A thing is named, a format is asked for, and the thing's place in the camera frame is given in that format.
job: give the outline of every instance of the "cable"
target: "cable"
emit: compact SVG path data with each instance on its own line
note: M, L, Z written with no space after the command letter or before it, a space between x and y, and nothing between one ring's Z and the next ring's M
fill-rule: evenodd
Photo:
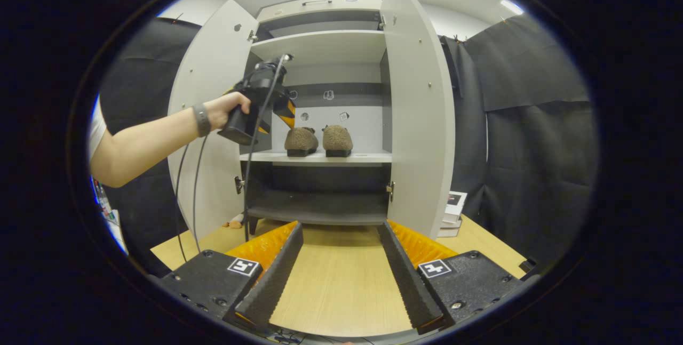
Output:
M325 338L325 340L327 340L327 342L334 344L334 342L332 342L329 338L325 337L324 335L317 334L317 337Z
M261 125L261 118L263 113L268 108L268 102L271 99L271 94L275 89L275 83L277 82L278 75L280 74L280 68L282 68L282 61L285 59L286 55L280 56L280 60L277 62L277 67L275 68L275 76L273 76L273 82L271 83L271 88L268 90L268 95L266 95L266 100L264 101L264 106L258 112L258 117L256 117L256 126L254 126L254 133L251 136L251 143L249 144L249 159L247 159L247 170L244 173L244 212L242 212L242 222L244 223L244 242L249 241L249 207L247 206L247 191L249 190L249 172L251 169L251 155L254 153L254 143L256 142L256 134L258 133L258 128Z
M176 218L174 219L176 221L176 233L178 234L178 244L180 244L180 252L182 253L182 259L187 262L187 258L185 258L185 251L182 250L182 242L180 240L180 225L178 225L178 214L180 212L180 204L178 203L178 192L180 192L180 171L182 170L182 163L185 161L185 153L187 153L187 148L190 147L190 144L185 145L185 150L182 151L182 157L180 158L180 167L178 167L178 177L176 177L176 205L178 206L178 209L176 210Z
M202 162L202 153L204 151L204 144L207 143L208 134L202 141L202 149L200 149L200 157L197 159L197 172L195 173L195 192L192 196L192 233L195 234L195 244L197 244L197 254L202 253L200 250L200 241L197 240L197 218L195 216L195 209L197 206L197 179L200 177L200 162Z

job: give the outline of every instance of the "orange rubber pad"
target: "orange rubber pad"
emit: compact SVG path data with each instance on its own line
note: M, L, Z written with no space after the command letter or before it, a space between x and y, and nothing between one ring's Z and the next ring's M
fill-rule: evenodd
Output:
M298 221L293 221L287 225L280 226L280 228L273 229L268 233L262 234L256 238L252 238L246 243L227 251L225 254L233 257L244 258L245 260L256 261L263 267L263 272L259 275L256 282L258 282L268 268L271 267L275 257L280 253L283 245L287 242L290 233L292 233Z
M412 229L391 220L388 220L388 223L415 269L417 269L417 265L424 264L425 262L442 260L458 255L458 253Z

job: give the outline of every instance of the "cabinet door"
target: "cabinet door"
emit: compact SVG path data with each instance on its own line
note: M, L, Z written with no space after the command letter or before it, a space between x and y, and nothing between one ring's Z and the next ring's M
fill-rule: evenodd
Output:
M222 95L244 76L251 42L258 22L233 0L220 7L190 43L183 57L169 100L169 114ZM203 139L196 139L183 161L178 199L190 231L202 239L242 212L243 195L235 189L235 176L242 177L239 146L212 132L204 146L197 180L193 221L193 193L197 159ZM173 188L183 149L168 158Z
M446 58L417 0L383 0L390 64L392 163L388 218L436 238L455 152L453 93Z

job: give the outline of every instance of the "shoe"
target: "shoe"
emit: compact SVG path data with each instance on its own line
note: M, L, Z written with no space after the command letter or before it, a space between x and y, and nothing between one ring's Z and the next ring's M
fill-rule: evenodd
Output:
M294 128L285 139L287 156L305 157L317 150L317 138L313 128Z
M327 157L348 157L353 149L351 136L339 125L325 126L322 130L322 147Z

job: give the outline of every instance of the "wristband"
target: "wristband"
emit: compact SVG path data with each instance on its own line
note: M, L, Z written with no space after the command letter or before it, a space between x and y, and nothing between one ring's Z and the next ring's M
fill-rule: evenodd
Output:
M200 133L200 138L207 136L211 131L211 123L209 122L209 116L207 114L207 107L204 104L197 104L192 106L192 110L195 111L195 117L197 118L197 131Z

